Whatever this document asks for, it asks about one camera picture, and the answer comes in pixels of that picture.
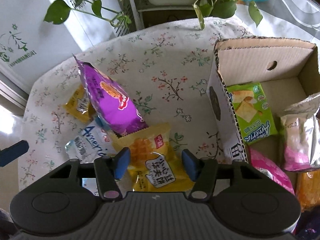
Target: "floral pattern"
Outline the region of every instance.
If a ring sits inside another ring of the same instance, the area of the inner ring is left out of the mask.
[[[223,146],[205,93],[213,60],[211,44],[250,33],[237,19],[205,21],[203,31],[197,19],[172,22],[110,40],[76,56],[112,76],[148,125],[169,122],[170,144],[177,153],[187,148],[198,158],[223,163]],[[79,83],[73,57],[35,82],[23,117],[21,139],[28,141],[30,150],[18,161],[20,189],[68,160],[65,145],[86,124],[62,106]],[[123,194],[131,190],[124,186],[130,184],[125,180],[117,182]]]

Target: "green snack package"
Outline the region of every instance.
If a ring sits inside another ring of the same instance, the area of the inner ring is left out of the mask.
[[[227,87],[244,143],[277,134],[272,113],[260,83]]]

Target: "oval handle hole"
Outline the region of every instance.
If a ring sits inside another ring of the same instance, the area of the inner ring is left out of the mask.
[[[276,61],[271,61],[271,62],[268,64],[268,66],[267,66],[267,70],[268,70],[268,71],[274,70],[277,65],[278,65],[278,62],[276,62]]]

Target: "white logo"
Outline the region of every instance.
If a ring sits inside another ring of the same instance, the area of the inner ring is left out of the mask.
[[[154,200],[157,200],[157,198],[160,198],[160,196],[159,195],[155,195],[155,196],[153,196],[152,197]]]

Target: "purple snack bag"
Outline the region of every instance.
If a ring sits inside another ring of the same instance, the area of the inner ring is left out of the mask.
[[[127,93],[117,82],[95,69],[90,63],[77,59],[76,61],[82,85],[102,121],[122,136],[148,127]]]

